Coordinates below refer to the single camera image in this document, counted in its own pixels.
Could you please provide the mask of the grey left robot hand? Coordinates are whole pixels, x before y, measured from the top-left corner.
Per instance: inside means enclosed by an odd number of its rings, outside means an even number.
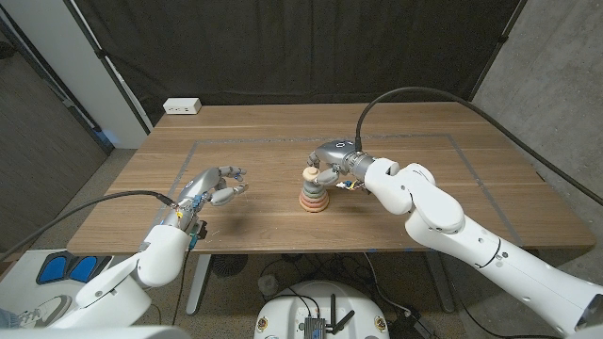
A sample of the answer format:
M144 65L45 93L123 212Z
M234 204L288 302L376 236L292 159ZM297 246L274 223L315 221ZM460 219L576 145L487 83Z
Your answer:
M222 166L206 169L195 176L178 196L178 221L189 222L206 202L213 206L225 205L235 195L244 192L248 188L243 182L246 173L240 167Z

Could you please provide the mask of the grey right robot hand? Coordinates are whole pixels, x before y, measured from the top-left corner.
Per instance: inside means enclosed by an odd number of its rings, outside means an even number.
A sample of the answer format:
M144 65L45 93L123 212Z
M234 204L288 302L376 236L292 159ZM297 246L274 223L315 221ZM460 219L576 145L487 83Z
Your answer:
M321 163L329 168L322 171L311 182L315 185L333 186L340 175L351 174L363 182L368 167L375 159L367 153L357 151L349 140L335 140L324 143L311 152L307 165L318 169Z

